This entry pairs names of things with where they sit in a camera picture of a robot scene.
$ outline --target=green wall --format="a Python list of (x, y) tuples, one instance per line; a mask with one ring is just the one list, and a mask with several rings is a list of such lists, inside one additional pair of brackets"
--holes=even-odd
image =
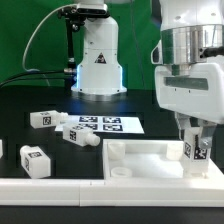
[[(22, 56), (39, 22), (52, 10), (72, 0), (7, 0), (0, 7), (0, 81), (23, 72)], [(129, 89), (154, 89), (151, 50), (159, 40), (159, 30), (150, 21), (150, 0), (136, 0), (133, 5), (109, 4), (111, 16), (119, 25), (119, 63), (124, 68), (124, 85)], [(82, 60), (82, 31), (74, 35), (77, 62)], [(33, 41), (26, 66), (41, 70), (66, 66), (66, 30), (64, 20), (53, 15)], [(46, 82), (19, 84), (46, 85)], [(62, 85), (51, 81), (51, 85)]]

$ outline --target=black tabletop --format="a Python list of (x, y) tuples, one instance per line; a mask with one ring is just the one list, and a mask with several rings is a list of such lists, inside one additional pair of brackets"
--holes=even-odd
[[(57, 110), (70, 115), (139, 117), (145, 134), (98, 133), (97, 147), (80, 147), (62, 139), (54, 127), (34, 129), (31, 112)], [(214, 137), (213, 160), (223, 168), (223, 127)], [(29, 178), (21, 167), (23, 145), (39, 146), (52, 161), (51, 179), (103, 179), (103, 139), (177, 140), (173, 112), (159, 108), (155, 92), (129, 90), (126, 98), (91, 102), (61, 87), (8, 86), (0, 90), (0, 139), (4, 155), (0, 178)], [(1, 223), (223, 223), (223, 208), (163, 207), (18, 207), (1, 206)]]

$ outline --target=cable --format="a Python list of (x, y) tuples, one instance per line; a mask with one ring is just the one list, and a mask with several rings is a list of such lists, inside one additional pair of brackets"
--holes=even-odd
[(49, 80), (48, 79), (46, 79), (46, 83), (47, 83), (47, 86), (49, 87), (49, 86), (51, 86), (51, 84), (50, 84), (50, 82), (49, 82)]
[[(47, 78), (47, 79), (50, 79), (50, 80), (66, 80), (66, 79), (71, 79), (72, 77), (69, 76), (69, 77), (57, 77), (57, 78)], [(46, 80), (46, 78), (19, 78), (19, 79), (11, 79), (11, 80), (7, 80), (7, 81), (4, 81), (4, 82), (1, 82), (0, 83), (0, 88), (2, 88), (3, 86), (11, 83), (11, 82), (16, 82), (16, 81), (37, 81), (37, 80)]]
[(64, 73), (64, 70), (58, 70), (58, 71), (36, 71), (36, 72), (23, 72), (23, 73), (19, 73), (13, 76), (10, 76), (9, 78), (5, 79), (5, 81), (9, 81), (9, 80), (13, 80), (13, 79), (17, 79), (20, 77), (24, 77), (24, 76), (32, 76), (32, 75), (51, 75), (51, 74), (59, 74), (59, 73)]
[(70, 4), (70, 5), (64, 5), (64, 6), (61, 6), (55, 10), (53, 10), (51, 13), (49, 13), (40, 23), (39, 25), (37, 26), (37, 28), (35, 29), (35, 31), (33, 32), (32, 36), (30, 37), (28, 43), (27, 43), (27, 46), (25, 48), (25, 51), (24, 51), (24, 54), (23, 54), (23, 62), (22, 62), (22, 66), (23, 66), (23, 69), (27, 72), (35, 72), (35, 71), (39, 71), (38, 69), (27, 69), (26, 68), (26, 57), (27, 57), (27, 53), (28, 53), (28, 50), (30, 48), (30, 45), (34, 39), (34, 37), (36, 36), (38, 30), (41, 28), (41, 26), (45, 23), (45, 21), (51, 17), (55, 12), (57, 12), (58, 10), (60, 9), (63, 9), (64, 7), (71, 7), (71, 6), (76, 6), (76, 4)]
[(216, 57), (218, 55), (224, 56), (224, 47), (208, 47), (204, 50), (202, 58)]
[(136, 54), (137, 54), (137, 58), (138, 58), (138, 66), (139, 66), (139, 69), (141, 72), (143, 88), (146, 89), (145, 79), (144, 79), (144, 70), (143, 70), (143, 65), (142, 65), (142, 57), (141, 57), (140, 48), (139, 48), (139, 44), (138, 44), (138, 40), (137, 40), (137, 36), (136, 36), (136, 32), (135, 32), (133, 0), (130, 0), (130, 9), (131, 9), (131, 26), (132, 26), (132, 33), (133, 33), (133, 37), (134, 37), (134, 41), (135, 41)]

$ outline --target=white cube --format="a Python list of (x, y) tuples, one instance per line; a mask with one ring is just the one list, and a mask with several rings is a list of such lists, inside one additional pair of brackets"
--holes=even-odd
[(21, 165), (32, 179), (51, 175), (51, 160), (39, 147), (23, 146), (20, 155)]
[(172, 161), (179, 161), (183, 156), (183, 142), (168, 143), (166, 158)]
[(59, 113), (56, 110), (30, 113), (30, 125), (33, 128), (52, 127), (68, 119), (68, 113)]
[(76, 123), (65, 124), (63, 126), (63, 139), (80, 146), (97, 146), (100, 143), (100, 137), (93, 134), (93, 129)]
[(181, 165), (187, 173), (206, 173), (208, 171), (211, 149), (200, 149), (198, 147), (199, 131), (199, 128), (185, 130)]

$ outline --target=white container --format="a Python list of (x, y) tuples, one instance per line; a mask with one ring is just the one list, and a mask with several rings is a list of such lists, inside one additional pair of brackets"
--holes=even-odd
[[(108, 146), (119, 142), (125, 156), (112, 160)], [(0, 178), (0, 205), (224, 207), (224, 175), (211, 160), (206, 175), (186, 177), (180, 161), (167, 159), (181, 144), (104, 139), (104, 179)]]
[(100, 137), (93, 134), (93, 129), (82, 127), (76, 123), (63, 126), (63, 139), (80, 146), (97, 146), (100, 143)]
[(51, 160), (39, 147), (23, 146), (20, 155), (21, 165), (32, 179), (51, 175)]
[(56, 110), (30, 113), (30, 124), (33, 128), (45, 128), (59, 125), (68, 119), (68, 113)]

